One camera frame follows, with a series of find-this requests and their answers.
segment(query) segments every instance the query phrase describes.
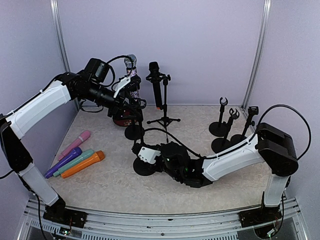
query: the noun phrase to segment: black cable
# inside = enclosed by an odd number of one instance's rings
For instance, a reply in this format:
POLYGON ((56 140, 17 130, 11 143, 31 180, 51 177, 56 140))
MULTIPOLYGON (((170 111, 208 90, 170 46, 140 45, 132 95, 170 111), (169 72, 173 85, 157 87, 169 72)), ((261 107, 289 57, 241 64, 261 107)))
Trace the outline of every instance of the black cable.
MULTIPOLYGON (((249 142, 251 142, 252 139, 253 139, 253 138, 255 137, 255 135, 257 134, 257 132, 258 132, 258 126, 259 126, 259 124, 261 123, 261 121, 262 121, 262 119, 264 118, 264 116, 265 116, 271 109, 279 108, 279 107, 288 108, 288 109, 294 111, 295 113, 297 113, 297 114, 300 116, 300 118, 304 121, 304 123, 305 123, 305 125, 306 125, 306 127, 307 127, 307 129, 308 129, 308 134, 309 134, 308 145, 307 145, 306 149, 304 150, 304 152, 297 158, 297 160, 299 160, 299 159, 302 158, 303 155, 306 154, 306 152, 307 152, 307 151, 309 150, 309 148, 310 148, 311 139, 312 139, 311 129, 310 129, 310 126, 309 126, 307 120, 304 118, 304 116, 303 116, 300 112, 298 112, 296 109, 294 109, 293 107, 291 107, 291 106, 288 106, 288 105, 285 105, 285 104, 277 104, 277 105, 273 105, 273 106, 269 107, 269 108, 262 114, 262 116, 260 117, 259 122, 258 122, 258 124, 256 125, 257 127, 256 127, 256 129, 255 129, 252 137, 250 138, 249 142)), ((181 141, 179 141, 179 140, 178 140, 175 136, 173 136, 171 133, 169 133, 168 131, 165 131, 165 130, 163 130, 163 129, 161 129, 161 128, 148 128, 148 129, 145 130, 145 132, 146 132, 146 131, 152 131, 152 130, 157 130, 157 131, 161 131, 161 132, 167 133, 167 134, 168 134, 170 137, 172 137, 176 142, 178 142, 178 143, 181 144, 182 146, 186 147, 186 149, 187 149, 190 153, 192 153, 193 155, 195 155, 195 156, 198 157, 198 158, 203 158, 203 159, 208 159, 208 160, 209 160, 209 159, 216 159, 216 158, 218 158, 216 155, 215 155, 215 156, 212 156, 212 157, 201 157, 200 154, 195 153, 195 152, 192 151, 190 148, 188 148, 186 145, 184 145, 181 141)), ((246 142, 243 143, 242 145, 240 145, 240 146, 238 146, 238 147, 236 147, 236 148, 233 148, 233 149, 231 149, 231 150, 229 150, 229 151, 226 151, 226 152, 224 152, 224 153, 222 153, 222 154, 219 154, 218 156, 219 156, 219 157, 222 157, 222 156, 224 156, 224 155, 227 155, 227 154, 229 154, 229 153, 232 153, 232 152, 234 152, 234 151, 236 151, 236 150, 244 147, 244 146, 247 145, 247 144, 248 144, 248 142, 246 141, 246 142)))
POLYGON ((255 137, 255 135, 257 134, 257 132, 258 132, 258 126, 259 126, 259 124, 261 123, 262 119, 265 117, 265 115, 266 115, 269 111, 271 111, 272 109, 275 109, 275 108, 287 108, 287 109, 290 109, 290 110, 294 111, 294 112, 295 112, 296 114, 298 114, 299 117, 304 121, 304 123, 305 123, 305 125, 306 125, 306 127, 307 127, 307 129, 308 129, 308 134, 309 134, 308 145, 307 145, 306 149, 304 150, 304 152, 297 158, 297 160, 299 160, 299 159, 301 159, 301 158, 306 154, 306 152, 309 150, 310 145, 311 145, 312 136, 311 136, 311 129, 310 129, 310 126, 309 126, 307 120, 305 119, 305 117, 304 117, 300 112, 298 112, 298 111, 297 111, 296 109, 294 109, 292 106, 288 106, 288 105, 285 105, 285 104, 277 104, 277 105, 273 105, 273 106, 269 107, 269 108, 261 115, 261 117, 260 117, 260 119, 259 119, 259 122, 258 122, 258 124, 256 125, 256 129, 255 129, 255 131, 254 131, 254 134, 253 134, 252 137, 250 138, 249 142, 251 142, 252 139, 253 139, 253 138, 255 137))
POLYGON ((102 108, 100 108, 100 109, 97 110, 97 111, 87 111, 87 110, 85 110, 85 109, 83 108, 83 104, 84 104, 84 102, 86 102, 86 101, 87 101, 87 100, 84 99, 83 101, 79 102, 79 108, 80 108, 81 111, 84 111, 84 112, 86 112, 86 113, 97 114, 97 113, 100 113, 100 112, 102 112, 102 111, 104 110, 104 106, 102 106, 102 108))
POLYGON ((121 82, 121 80, 116 81, 116 82, 111 86, 111 90, 115 92, 116 90, 114 90, 114 86, 115 86, 116 84, 120 83, 120 82, 121 82))
POLYGON ((282 194, 282 217, 281 217, 281 223, 279 228, 277 229, 277 231, 271 236, 272 238, 278 234, 278 232, 280 231, 283 223, 284 223, 284 219, 285 219, 285 201, 284 201, 284 194, 282 194))
POLYGON ((192 153, 193 155, 195 155, 198 158, 202 158, 202 156, 194 151, 192 151, 190 148, 188 148, 186 145, 184 145, 181 141, 179 141, 178 138, 176 138, 175 136, 173 136, 170 132, 163 130, 161 128, 157 128, 157 127, 151 127, 151 128, 147 128, 144 130, 144 132, 148 132, 148 131, 160 131, 163 132, 165 134, 168 134, 170 137, 172 137, 177 143, 179 143, 180 145, 184 146, 190 153, 192 153))
POLYGON ((37 194, 35 194, 34 192, 33 192, 33 194, 36 196, 36 198, 37 198, 37 200, 38 200, 38 217, 39 217, 40 229, 41 229, 41 232, 42 232, 42 235, 43 235, 44 239, 45 239, 45 240, 48 240, 48 239, 46 238, 44 229, 43 229, 43 227, 42 227, 42 222, 41 222, 40 199, 39 199, 39 196, 38 196, 37 194))
POLYGON ((133 59, 127 55, 120 55, 120 56, 116 56, 116 57, 112 58, 111 60, 107 61, 106 64, 110 64, 111 62, 113 62, 114 60, 117 60, 117 59, 129 59, 129 61, 131 62, 131 69, 130 69, 128 76, 130 76, 132 73, 132 70, 134 69, 133 59))
MULTIPOLYGON (((116 56, 116 57, 112 58, 111 60, 107 61, 106 64, 109 64, 109 63, 111 63, 111 62, 113 62, 114 60, 117 60, 117 59, 129 59, 129 60, 130 60, 130 62, 131 62, 131 69, 130 69, 130 72, 129 72, 129 74, 128 74, 128 76, 130 76, 131 73, 132 73, 132 71, 133 71, 133 69, 134 69, 134 61, 132 60, 132 58, 129 57, 129 56, 127 56, 127 55, 120 55, 120 56, 116 56)), ((114 90, 114 86, 115 86, 116 84, 120 83, 120 81, 121 81, 121 80, 119 80, 119 81, 117 81, 117 82, 114 82, 114 83, 112 84, 112 86, 111 86, 111 90, 112 90, 112 91, 115 91, 115 90, 114 90)))
POLYGON ((8 177, 10 174, 12 174, 14 171, 11 170, 10 172, 8 172, 6 175, 4 176, 0 176, 0 179, 5 179, 6 177, 8 177))
POLYGON ((115 73, 114 68, 113 68, 111 65, 108 65, 108 66, 109 66, 109 68, 110 68, 110 70, 111 70, 111 73, 112 73, 112 81, 111 81, 111 83, 108 84, 108 85, 103 85, 103 84, 101 84, 101 83, 99 83, 99 82, 96 82, 98 85, 100 85, 100 86, 102 86, 102 87, 104 87, 104 88, 110 87, 112 84, 114 84, 114 82, 115 82, 115 80, 116 80, 116 73, 115 73))

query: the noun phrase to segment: lavender wall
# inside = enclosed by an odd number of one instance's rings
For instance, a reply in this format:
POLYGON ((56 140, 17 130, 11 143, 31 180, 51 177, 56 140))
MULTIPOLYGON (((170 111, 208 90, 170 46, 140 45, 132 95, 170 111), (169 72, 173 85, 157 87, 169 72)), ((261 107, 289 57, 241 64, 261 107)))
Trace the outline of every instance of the lavender wall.
MULTIPOLYGON (((0 32, 0 113, 6 114, 64 69, 48 0, 2 0, 0 32)), ((42 173, 51 164, 75 114, 70 102, 41 120, 23 138, 42 173)), ((0 151, 0 176, 9 170, 0 151)), ((0 192, 0 238, 10 240, 29 194, 15 174, 0 180, 0 192)))
MULTIPOLYGON (((71 70, 83 69, 92 57, 107 61, 135 54, 148 104, 154 104, 154 95, 145 77, 149 62, 157 61, 172 78, 170 104, 215 105, 226 96, 240 105, 263 7, 263 0, 59 1, 71 70)), ((125 74, 123 61, 113 66, 118 78, 125 74)))
MULTIPOLYGON (((287 193, 296 197, 311 239, 319 239, 320 183, 320 2, 277 0, 272 2, 263 55, 250 106, 263 113, 274 104, 288 104, 300 111, 312 130, 309 152, 299 161, 287 193)), ((288 132, 297 154, 307 146, 307 128, 286 109, 271 111, 265 121, 288 132)))

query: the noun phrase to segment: microphone stand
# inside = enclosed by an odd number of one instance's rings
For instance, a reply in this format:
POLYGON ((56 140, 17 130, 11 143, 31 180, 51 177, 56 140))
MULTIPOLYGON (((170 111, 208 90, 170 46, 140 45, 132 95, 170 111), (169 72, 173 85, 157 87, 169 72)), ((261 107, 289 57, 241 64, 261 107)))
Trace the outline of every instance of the microphone stand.
MULTIPOLYGON (((147 124, 152 124, 152 123, 159 123, 162 127, 164 127, 165 131, 167 131, 167 127, 173 122, 180 122, 181 119, 180 118, 170 118, 167 116, 167 112, 168 112, 168 105, 167 105, 167 86, 169 81, 171 80, 170 75, 168 74, 168 76, 163 77, 163 86, 164 86, 164 103, 162 104, 162 109, 163 109, 163 117, 159 118, 159 119, 155 119, 152 121, 147 121, 147 124)), ((166 135, 166 142, 169 143, 169 139, 168 139, 168 134, 166 135)))

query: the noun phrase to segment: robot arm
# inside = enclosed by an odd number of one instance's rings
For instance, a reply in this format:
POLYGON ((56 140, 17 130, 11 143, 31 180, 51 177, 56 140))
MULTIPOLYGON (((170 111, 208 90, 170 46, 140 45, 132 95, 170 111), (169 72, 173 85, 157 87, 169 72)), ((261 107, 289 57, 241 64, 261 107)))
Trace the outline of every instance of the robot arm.
POLYGON ((176 181, 194 188, 212 184, 247 166, 266 162, 271 175, 261 207, 240 212, 243 227, 281 218, 279 209, 283 192, 290 176, 299 167, 291 136, 267 123, 258 125, 256 134, 242 142, 204 158, 191 159, 186 147, 175 142, 156 146, 136 143, 132 151, 138 156, 133 164, 136 173, 146 176, 166 172, 176 181))
POLYGON ((84 70, 77 74, 66 72, 57 76, 46 89, 20 108, 6 116, 0 115, 0 142, 4 155, 26 188, 45 203, 45 219, 69 225, 72 216, 72 219, 82 216, 82 222, 75 226, 83 227, 86 214, 65 209, 66 203, 34 165, 21 139, 46 115, 75 98, 87 99, 108 108, 109 117, 125 108, 125 98, 118 93, 132 86, 133 82, 130 77, 124 77, 113 92, 100 84, 108 70, 105 62, 92 58, 84 70))

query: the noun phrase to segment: pink microphone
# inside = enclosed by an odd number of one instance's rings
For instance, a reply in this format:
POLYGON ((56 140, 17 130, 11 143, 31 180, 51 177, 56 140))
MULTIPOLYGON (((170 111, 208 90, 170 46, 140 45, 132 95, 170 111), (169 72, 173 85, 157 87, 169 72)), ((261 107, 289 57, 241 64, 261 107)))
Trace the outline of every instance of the pink microphone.
POLYGON ((58 157, 58 161, 63 159, 65 156, 67 156, 72 149, 75 147, 78 147, 80 144, 82 144, 85 140, 87 140, 91 135, 91 132, 89 130, 85 130, 83 133, 78 136, 76 140, 74 140, 73 143, 71 143, 58 157))

